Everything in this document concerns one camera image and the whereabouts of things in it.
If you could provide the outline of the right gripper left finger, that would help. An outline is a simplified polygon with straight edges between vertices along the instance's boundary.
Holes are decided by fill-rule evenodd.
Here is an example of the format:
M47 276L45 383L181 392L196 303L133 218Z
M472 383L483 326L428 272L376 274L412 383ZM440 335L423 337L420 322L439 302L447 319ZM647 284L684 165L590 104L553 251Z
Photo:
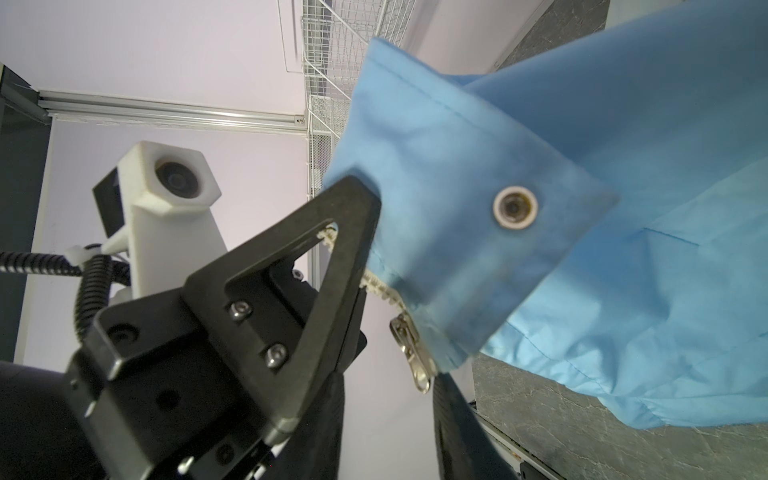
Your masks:
M263 478L336 480L341 457L344 407L343 375L332 373Z

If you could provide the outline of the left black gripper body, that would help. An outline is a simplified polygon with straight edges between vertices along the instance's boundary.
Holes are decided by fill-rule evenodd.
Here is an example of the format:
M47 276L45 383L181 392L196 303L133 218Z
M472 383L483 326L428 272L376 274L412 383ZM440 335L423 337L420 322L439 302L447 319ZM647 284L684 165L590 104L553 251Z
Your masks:
M263 478L295 431L260 437L182 289L99 313L63 373L2 366L3 478Z

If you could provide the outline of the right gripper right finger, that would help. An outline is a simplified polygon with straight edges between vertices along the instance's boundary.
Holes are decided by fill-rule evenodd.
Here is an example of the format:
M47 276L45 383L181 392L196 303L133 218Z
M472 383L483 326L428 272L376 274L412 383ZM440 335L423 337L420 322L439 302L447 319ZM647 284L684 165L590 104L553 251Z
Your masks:
M432 399L441 479L518 478L491 444L450 374L439 374L434 378Z

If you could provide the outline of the light blue zip jacket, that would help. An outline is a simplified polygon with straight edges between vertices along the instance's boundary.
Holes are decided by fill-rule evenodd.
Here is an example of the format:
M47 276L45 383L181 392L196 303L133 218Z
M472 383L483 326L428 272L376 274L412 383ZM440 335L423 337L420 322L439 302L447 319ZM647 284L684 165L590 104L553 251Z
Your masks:
M685 1L487 75L369 43L324 182L432 367L485 354L624 424L767 419L767 5Z

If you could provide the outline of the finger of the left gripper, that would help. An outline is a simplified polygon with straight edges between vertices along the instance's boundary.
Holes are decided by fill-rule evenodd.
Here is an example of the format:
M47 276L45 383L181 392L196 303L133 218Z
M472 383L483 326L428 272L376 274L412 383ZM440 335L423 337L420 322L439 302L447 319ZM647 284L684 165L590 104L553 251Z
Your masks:
M360 342L360 287L381 203L348 176L288 217L190 275L182 298L262 421L280 443L297 428L326 379L344 372ZM318 288L294 263L338 229Z

